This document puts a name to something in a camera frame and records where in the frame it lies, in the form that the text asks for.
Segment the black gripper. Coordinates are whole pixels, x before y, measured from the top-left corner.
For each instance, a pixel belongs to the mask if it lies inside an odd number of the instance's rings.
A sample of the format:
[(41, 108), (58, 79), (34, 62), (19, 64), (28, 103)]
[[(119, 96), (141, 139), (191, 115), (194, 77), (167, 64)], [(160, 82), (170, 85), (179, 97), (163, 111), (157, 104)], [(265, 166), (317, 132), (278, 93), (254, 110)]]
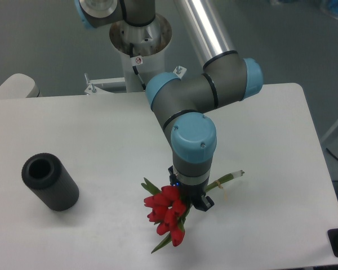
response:
[(189, 177), (181, 174), (174, 166), (169, 167), (168, 171), (170, 185), (177, 187), (183, 196), (190, 198), (197, 210), (206, 212), (215, 205), (214, 201), (206, 196), (204, 190), (208, 184), (208, 172), (200, 176)]

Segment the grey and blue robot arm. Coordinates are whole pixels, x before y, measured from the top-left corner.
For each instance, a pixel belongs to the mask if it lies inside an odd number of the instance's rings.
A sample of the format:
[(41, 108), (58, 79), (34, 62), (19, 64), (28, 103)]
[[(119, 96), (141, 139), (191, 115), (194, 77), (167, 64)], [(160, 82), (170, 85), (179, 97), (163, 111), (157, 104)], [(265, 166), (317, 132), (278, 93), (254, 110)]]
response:
[[(175, 5), (202, 74), (183, 80), (183, 70), (178, 68), (146, 80), (137, 63), (131, 71), (171, 146), (171, 184), (196, 209), (207, 211), (214, 205), (207, 191), (217, 135), (206, 113), (258, 94), (263, 73), (255, 60), (238, 55), (211, 1), (176, 1)], [(154, 1), (76, 1), (75, 7), (87, 27), (118, 25), (112, 43), (132, 58), (153, 56), (165, 47), (167, 31)]]

